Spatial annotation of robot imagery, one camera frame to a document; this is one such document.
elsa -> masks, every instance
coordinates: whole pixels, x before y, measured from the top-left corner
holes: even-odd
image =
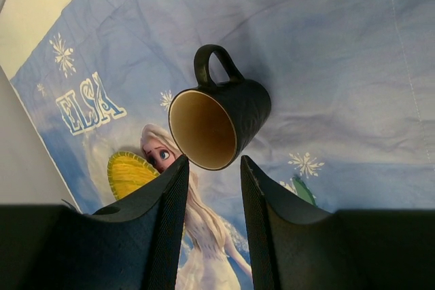
[[[148,124],[143,128],[141,150],[160,173],[181,155],[171,135]],[[186,233],[193,243],[187,262],[177,274],[176,290],[237,290],[239,281],[227,254],[252,278],[251,266],[236,250],[221,218],[203,203],[198,192],[198,176],[190,172],[184,218]]]

elsa's hair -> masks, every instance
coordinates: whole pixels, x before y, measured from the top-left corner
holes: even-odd
[[[145,157],[146,154],[143,150],[143,146],[150,139],[156,139],[157,141],[161,142],[164,146],[171,150],[172,153],[174,153],[176,158],[181,155],[181,151],[175,144],[172,136],[165,129],[157,125],[148,124],[143,128],[141,137],[141,151]],[[188,200],[186,204],[201,216],[209,231],[211,234],[213,234],[217,244],[220,247],[223,247],[225,244],[225,226],[220,217],[201,200],[198,192],[198,175],[193,171],[190,171],[189,174]],[[186,228],[186,231],[189,234],[189,237],[192,239],[192,242],[196,244],[196,239],[189,232],[189,229]]]

green leaf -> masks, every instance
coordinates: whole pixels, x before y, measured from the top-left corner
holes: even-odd
[[[314,206],[317,206],[315,203],[314,196],[309,191],[308,187],[305,185],[304,181],[298,176],[294,176],[293,184],[298,192],[298,196],[302,198],[305,202],[308,202]]]

white dress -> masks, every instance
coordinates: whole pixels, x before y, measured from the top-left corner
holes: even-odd
[[[201,216],[186,207],[186,229],[195,237],[187,262],[177,273],[175,290],[240,290],[239,280]]]

